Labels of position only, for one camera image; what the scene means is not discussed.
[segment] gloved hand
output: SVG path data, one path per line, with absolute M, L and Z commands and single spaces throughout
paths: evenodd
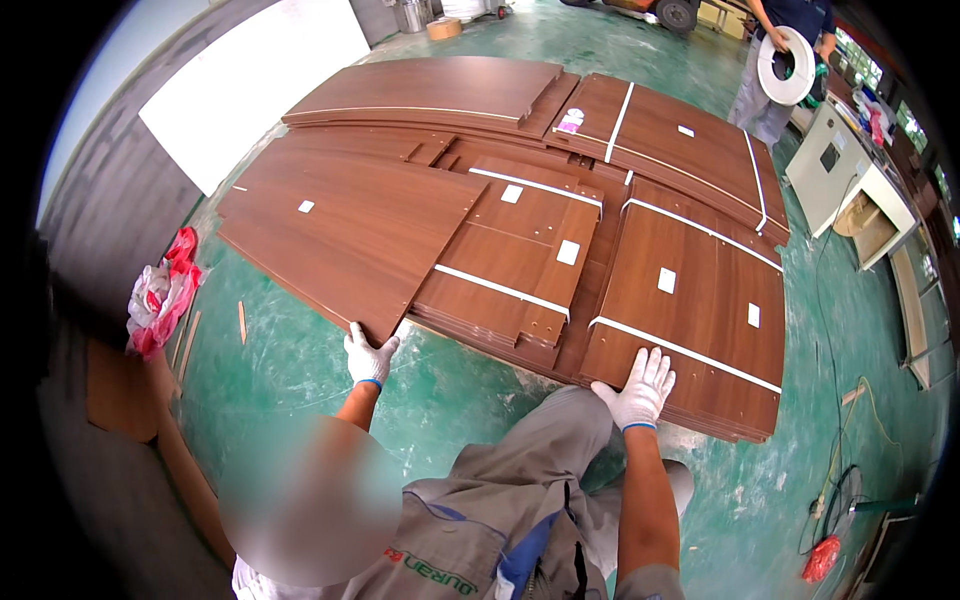
M 661 356 L 660 347 L 654 348 L 649 358 L 647 348 L 641 348 L 623 392 L 618 394 L 602 381 L 594 381 L 590 388 L 607 403 L 621 431 L 637 425 L 656 429 L 663 403 L 676 381 L 677 374 L 670 371 L 670 357 Z
M 344 338 L 344 349 L 347 351 L 347 369 L 354 385 L 361 381 L 372 381 L 382 390 L 390 374 L 390 359 L 399 345 L 400 338 L 394 336 L 381 349 L 374 350 L 367 343 L 360 323 L 351 323 L 350 333 Z

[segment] trash can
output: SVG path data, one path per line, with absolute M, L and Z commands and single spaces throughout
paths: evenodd
M 426 29 L 426 24 L 433 21 L 433 7 L 430 0 L 396 0 L 394 16 L 404 34 L 415 34 Z

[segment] pink sticker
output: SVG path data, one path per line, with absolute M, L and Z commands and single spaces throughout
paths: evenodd
M 557 128 L 561 132 L 567 133 L 576 133 L 580 129 L 579 123 L 574 123 L 573 121 L 567 121 L 566 117 L 560 122 L 560 126 Z
M 557 129 L 561 132 L 576 133 L 580 126 L 584 124 L 584 112 L 579 108 L 571 108 L 566 112 L 564 118 L 560 120 Z

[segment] white tape roll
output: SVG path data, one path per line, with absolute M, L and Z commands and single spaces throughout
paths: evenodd
M 760 87 L 771 100 L 777 104 L 792 107 L 810 93 L 816 62 L 813 59 L 813 48 L 810 47 L 810 42 L 806 41 L 806 38 L 797 30 L 786 25 L 779 25 L 777 29 L 786 37 L 787 46 L 793 54 L 793 74 L 786 80 L 781 80 L 774 74 L 774 54 L 777 49 L 770 36 L 766 36 L 760 42 L 756 73 L 760 78 Z

